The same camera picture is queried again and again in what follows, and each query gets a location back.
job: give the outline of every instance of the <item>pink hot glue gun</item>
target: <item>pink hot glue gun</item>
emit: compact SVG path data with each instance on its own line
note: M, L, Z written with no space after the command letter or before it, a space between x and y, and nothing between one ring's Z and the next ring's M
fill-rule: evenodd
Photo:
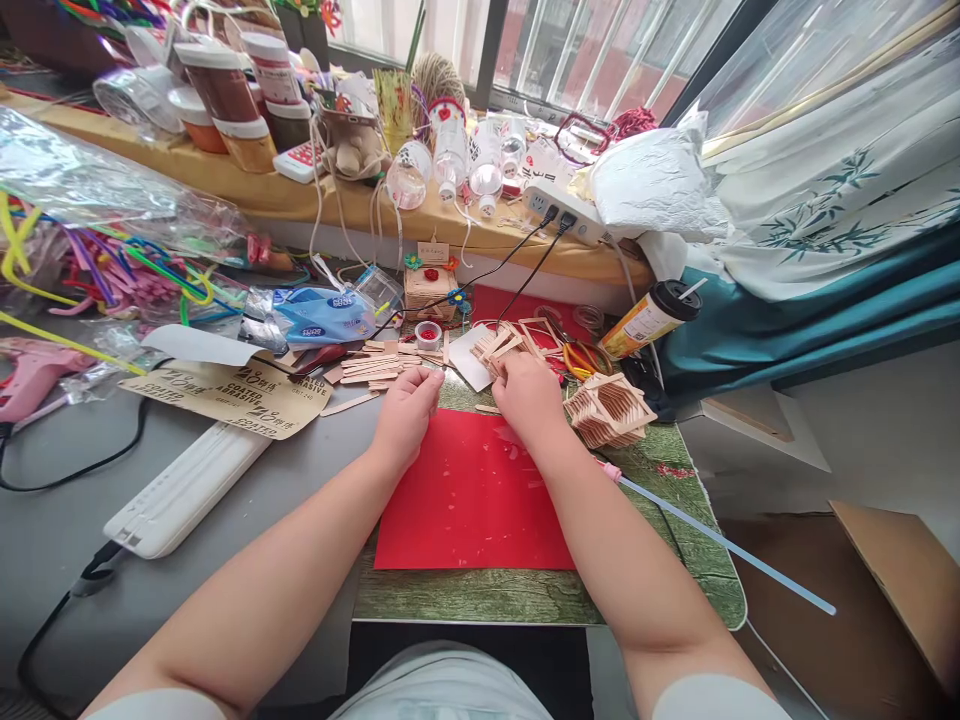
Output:
M9 423L20 422L40 407L60 377L95 362L56 343L18 337L0 339L0 355L16 362L13 376L0 391L0 422Z

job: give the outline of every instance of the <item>yellow cloth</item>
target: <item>yellow cloth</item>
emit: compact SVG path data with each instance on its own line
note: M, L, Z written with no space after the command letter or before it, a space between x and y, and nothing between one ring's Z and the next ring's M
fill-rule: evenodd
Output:
M7 107L47 123L51 127L111 150L192 188L229 200L243 212L279 220L313 222L317 214L317 193L313 185L302 185L270 173L252 175L241 171L227 155L213 155L197 150L189 141L148 144L137 138L132 127L113 118L61 105L52 105L34 98L10 93L0 98ZM337 193L343 206L344 223L351 230L371 231L370 196L372 190L358 183L326 177L321 181L325 225L340 224ZM384 236L397 236L396 214L385 197L381 199ZM500 201L493 218L473 223L467 252L502 259L526 234L522 224L520 203L508 205ZM451 250L460 245L466 233L466 221L452 205L442 205L436 192L428 192L419 208L401 213L405 240L427 241L434 233L440 242L450 243ZM543 256L552 234L534 236L511 262L532 268ZM627 259L638 294L654 282L653 272L645 260ZM611 285L623 285L623 269L612 249L606 246L589 248L572 238L561 238L543 264L543 272L582 278Z

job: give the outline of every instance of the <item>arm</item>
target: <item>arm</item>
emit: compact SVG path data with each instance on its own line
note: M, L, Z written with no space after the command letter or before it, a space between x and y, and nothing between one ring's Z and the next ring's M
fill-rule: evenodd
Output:
M772 697L696 581L567 424L553 374L529 354L504 370L497 407L543 475L580 577L623 653L640 717L697 673L731 675Z
M370 449L207 580L82 717L125 696L181 687L245 716L326 614L400 477L416 459L443 374L407 370Z

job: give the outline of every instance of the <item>white power strip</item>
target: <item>white power strip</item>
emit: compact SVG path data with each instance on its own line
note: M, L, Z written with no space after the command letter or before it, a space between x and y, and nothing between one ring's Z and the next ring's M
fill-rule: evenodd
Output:
M576 225L571 227L564 237L576 238L590 247L601 241L610 242L613 240L610 233L603 227L600 215L593 205L564 192L549 180L544 178L532 180L527 185L527 189L523 191L523 204L530 212L541 218L546 215L547 208L556 205L560 212L557 213L555 223L560 222L564 210L569 210L576 215Z
M104 525L104 535L147 560L169 555L272 442L215 423Z

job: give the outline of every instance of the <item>small plastic bottle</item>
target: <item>small plastic bottle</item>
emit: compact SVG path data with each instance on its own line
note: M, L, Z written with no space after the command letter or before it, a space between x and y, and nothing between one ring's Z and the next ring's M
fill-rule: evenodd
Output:
M419 140L404 143L387 171L387 191L401 210L420 207L430 182L430 151Z
M467 134L459 123L444 125L437 132L433 175L440 186L440 200L453 202L467 179Z
M527 151L527 128L522 118L508 117L500 126L500 169L507 180L520 172L523 154Z
M480 212L492 217L497 212L497 198L503 190L500 170L500 137L493 123L479 123L470 138L470 192L477 196Z

